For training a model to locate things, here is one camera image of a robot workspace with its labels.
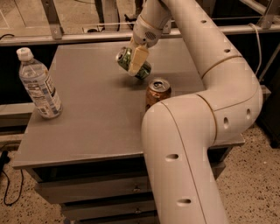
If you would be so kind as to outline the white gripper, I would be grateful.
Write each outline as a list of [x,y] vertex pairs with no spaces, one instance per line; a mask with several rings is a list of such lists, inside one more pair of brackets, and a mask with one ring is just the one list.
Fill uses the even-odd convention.
[[138,16],[133,28],[133,38],[129,41],[129,48],[132,50],[129,63],[130,76],[135,76],[139,72],[148,58],[149,51],[147,48],[154,46],[158,42],[162,35],[163,27],[163,20],[160,17]]

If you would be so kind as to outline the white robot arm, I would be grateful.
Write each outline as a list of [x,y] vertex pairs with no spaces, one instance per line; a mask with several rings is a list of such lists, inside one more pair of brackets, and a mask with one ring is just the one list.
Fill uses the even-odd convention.
[[143,153],[160,224],[228,224],[208,149],[251,126],[263,93],[247,61],[196,0],[147,0],[130,44],[129,73],[174,19],[205,86],[151,106],[143,117]]

